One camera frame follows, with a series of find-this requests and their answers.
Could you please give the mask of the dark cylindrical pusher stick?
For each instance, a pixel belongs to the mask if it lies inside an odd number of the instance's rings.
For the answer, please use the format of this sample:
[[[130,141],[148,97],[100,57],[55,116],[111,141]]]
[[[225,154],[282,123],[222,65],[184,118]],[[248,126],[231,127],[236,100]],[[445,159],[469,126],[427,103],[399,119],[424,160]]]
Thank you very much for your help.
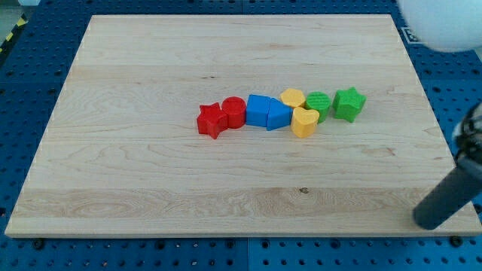
[[[481,193],[481,104],[471,107],[456,125],[455,167],[413,209],[417,226],[433,230]]]

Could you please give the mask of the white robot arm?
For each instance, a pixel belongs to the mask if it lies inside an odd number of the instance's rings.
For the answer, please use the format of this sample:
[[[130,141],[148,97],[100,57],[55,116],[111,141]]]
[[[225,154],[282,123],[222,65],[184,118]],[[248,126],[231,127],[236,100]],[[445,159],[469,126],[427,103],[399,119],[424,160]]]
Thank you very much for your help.
[[[481,46],[481,2],[399,0],[406,24],[428,48],[458,53]],[[481,193],[481,104],[456,125],[456,166],[414,208],[413,219],[433,230]]]

